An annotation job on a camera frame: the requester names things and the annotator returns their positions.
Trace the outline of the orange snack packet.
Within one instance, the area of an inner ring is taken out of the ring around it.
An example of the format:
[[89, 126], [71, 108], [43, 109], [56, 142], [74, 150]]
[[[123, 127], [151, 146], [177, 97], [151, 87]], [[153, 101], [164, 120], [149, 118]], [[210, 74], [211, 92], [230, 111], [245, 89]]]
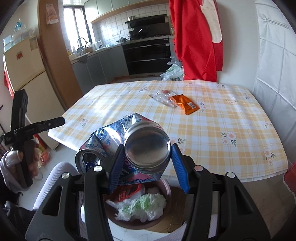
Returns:
[[195, 102], [183, 94], [172, 96], [170, 99], [174, 104], [181, 107], [186, 115], [190, 115], [200, 109], [199, 106], [195, 104]]

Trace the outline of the red hanging apron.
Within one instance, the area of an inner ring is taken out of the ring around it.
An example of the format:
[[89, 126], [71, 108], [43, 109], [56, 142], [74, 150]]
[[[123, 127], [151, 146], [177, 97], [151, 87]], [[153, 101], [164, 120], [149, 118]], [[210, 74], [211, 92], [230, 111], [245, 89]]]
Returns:
[[169, 7], [184, 79], [217, 82], [224, 55], [216, 1], [169, 1]]

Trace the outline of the maroon trash bin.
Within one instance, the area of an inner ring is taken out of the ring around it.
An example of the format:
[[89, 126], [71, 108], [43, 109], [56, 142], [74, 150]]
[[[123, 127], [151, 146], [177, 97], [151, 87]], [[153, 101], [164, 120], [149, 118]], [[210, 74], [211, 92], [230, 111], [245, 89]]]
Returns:
[[157, 225], [171, 208], [171, 188], [165, 179], [118, 186], [111, 195], [104, 195], [103, 198], [107, 218], [131, 230]]

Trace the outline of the steel pot on stove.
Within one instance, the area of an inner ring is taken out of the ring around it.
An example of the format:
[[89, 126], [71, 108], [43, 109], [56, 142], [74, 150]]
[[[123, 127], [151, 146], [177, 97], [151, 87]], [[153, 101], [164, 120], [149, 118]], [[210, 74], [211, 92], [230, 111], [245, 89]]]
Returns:
[[116, 42], [118, 42], [118, 44], [126, 43], [127, 39], [126, 38], [120, 38]]

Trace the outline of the yellow plaid tablecloth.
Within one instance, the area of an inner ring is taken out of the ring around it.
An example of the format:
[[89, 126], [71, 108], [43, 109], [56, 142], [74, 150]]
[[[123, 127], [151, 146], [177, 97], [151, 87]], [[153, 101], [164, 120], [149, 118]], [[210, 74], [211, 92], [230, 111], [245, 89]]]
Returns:
[[[186, 115], [179, 106], [170, 108], [149, 97], [164, 89], [185, 95], [200, 109]], [[183, 154], [210, 172], [232, 171], [249, 182], [288, 169], [280, 138], [250, 91], [203, 80], [96, 86], [64, 113], [65, 124], [49, 136], [77, 151], [93, 132], [133, 113], [161, 125]]]

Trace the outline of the grey kitchen cabinets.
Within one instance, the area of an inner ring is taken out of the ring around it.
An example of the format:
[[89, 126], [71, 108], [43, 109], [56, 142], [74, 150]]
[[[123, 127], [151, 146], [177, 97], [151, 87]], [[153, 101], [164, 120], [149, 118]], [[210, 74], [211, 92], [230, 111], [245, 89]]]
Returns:
[[83, 94], [96, 85], [108, 84], [129, 75], [122, 45], [84, 54], [73, 60], [71, 65]]

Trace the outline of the cream refrigerator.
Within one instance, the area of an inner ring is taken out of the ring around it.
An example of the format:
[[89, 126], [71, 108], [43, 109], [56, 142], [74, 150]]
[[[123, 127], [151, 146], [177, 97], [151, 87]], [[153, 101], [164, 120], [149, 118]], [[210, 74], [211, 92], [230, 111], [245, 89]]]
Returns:
[[13, 91], [24, 89], [27, 93], [29, 123], [64, 114], [46, 72], [37, 37], [27, 38], [8, 49], [4, 53], [4, 63]]

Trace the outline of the wooden door frame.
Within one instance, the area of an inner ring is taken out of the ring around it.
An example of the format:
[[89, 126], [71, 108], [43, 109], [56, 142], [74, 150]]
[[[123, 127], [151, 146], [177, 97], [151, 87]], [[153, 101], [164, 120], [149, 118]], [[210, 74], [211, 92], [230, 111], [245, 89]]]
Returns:
[[38, 1], [39, 42], [56, 95], [67, 110], [83, 93], [70, 64], [60, 22], [47, 24], [46, 5], [51, 4], [59, 16], [58, 1]]

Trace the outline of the kitchen faucet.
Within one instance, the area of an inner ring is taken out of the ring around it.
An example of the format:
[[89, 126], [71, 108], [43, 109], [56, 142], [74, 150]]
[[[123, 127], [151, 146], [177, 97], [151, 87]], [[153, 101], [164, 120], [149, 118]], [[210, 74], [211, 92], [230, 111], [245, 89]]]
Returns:
[[77, 51], [82, 51], [86, 47], [87, 43], [88, 42], [83, 37], [78, 38], [78, 40], [77, 40], [77, 44], [78, 44]]

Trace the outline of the plastic bags on floor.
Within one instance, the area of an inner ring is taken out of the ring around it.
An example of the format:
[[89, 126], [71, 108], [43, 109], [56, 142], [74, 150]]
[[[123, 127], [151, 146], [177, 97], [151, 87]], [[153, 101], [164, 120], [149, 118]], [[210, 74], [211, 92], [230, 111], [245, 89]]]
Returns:
[[170, 62], [167, 63], [170, 67], [165, 73], [160, 75], [161, 80], [168, 81], [168, 80], [177, 80], [183, 81], [184, 80], [184, 68], [182, 63], [177, 59], [176, 56], [171, 57]]

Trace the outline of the clear red plastic package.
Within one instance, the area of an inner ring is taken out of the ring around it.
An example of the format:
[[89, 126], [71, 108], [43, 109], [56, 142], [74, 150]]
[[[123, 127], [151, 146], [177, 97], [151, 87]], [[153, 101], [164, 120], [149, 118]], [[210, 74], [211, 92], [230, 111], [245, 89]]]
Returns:
[[172, 98], [177, 94], [171, 90], [160, 90], [155, 94], [150, 94], [149, 97], [154, 99], [157, 102], [164, 104], [167, 107], [175, 108], [178, 105], [176, 104], [175, 100]]

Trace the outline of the crushed blue white can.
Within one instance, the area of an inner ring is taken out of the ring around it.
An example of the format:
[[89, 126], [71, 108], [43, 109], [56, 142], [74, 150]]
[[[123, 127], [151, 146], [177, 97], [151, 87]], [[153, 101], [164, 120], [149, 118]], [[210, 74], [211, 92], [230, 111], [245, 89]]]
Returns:
[[156, 122], [133, 113], [93, 132], [75, 156], [79, 173], [102, 164], [123, 146], [119, 185], [160, 180], [171, 158], [171, 141]]

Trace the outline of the white plastic bag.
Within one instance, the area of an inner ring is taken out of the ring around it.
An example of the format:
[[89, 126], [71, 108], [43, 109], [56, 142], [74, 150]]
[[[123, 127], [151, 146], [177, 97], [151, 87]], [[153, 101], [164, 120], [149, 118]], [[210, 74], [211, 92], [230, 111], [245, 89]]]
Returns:
[[163, 195], [145, 194], [137, 199], [126, 199], [122, 202], [107, 200], [106, 203], [117, 210], [116, 220], [132, 221], [135, 219], [141, 222], [153, 221], [164, 214], [166, 199]]

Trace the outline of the black oven stove unit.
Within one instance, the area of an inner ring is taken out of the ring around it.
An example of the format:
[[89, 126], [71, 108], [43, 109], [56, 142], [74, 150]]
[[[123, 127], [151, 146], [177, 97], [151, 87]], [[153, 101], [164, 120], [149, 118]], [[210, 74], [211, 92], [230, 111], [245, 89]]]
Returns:
[[130, 40], [122, 45], [130, 75], [162, 74], [171, 59], [167, 15], [146, 16], [126, 21]]

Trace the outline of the white quilted wall cover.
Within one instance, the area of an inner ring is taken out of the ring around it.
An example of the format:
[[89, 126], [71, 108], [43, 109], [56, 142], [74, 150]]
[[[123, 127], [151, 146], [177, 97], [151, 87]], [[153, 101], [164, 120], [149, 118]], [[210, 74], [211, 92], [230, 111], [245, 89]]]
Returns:
[[255, 1], [259, 60], [253, 95], [295, 161], [295, 32], [273, 1]]

